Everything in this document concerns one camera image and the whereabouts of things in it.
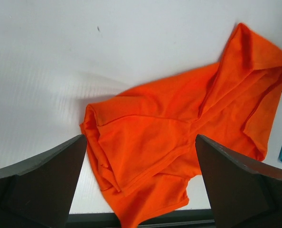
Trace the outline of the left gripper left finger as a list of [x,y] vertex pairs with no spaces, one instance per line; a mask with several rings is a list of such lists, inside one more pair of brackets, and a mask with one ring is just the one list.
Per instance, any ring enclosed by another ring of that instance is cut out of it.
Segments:
[[0,228],[63,228],[85,157],[84,135],[0,169]]

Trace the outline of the orange t shirt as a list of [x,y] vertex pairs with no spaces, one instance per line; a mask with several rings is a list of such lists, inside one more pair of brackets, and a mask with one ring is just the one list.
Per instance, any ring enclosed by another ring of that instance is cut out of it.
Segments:
[[219,62],[89,104],[81,132],[120,223],[188,204],[198,134],[263,161],[281,93],[282,50],[240,23]]

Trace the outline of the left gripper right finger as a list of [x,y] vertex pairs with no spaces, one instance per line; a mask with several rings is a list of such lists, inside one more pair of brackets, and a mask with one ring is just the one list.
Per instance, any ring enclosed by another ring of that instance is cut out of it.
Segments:
[[282,228],[282,169],[204,135],[195,146],[216,227]]

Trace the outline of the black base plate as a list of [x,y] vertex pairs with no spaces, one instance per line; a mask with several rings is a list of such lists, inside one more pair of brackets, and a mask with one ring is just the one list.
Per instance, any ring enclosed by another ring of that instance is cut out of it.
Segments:
[[[131,228],[215,228],[211,209],[175,210],[170,213],[128,217]],[[114,213],[70,214],[66,228],[124,228]]]

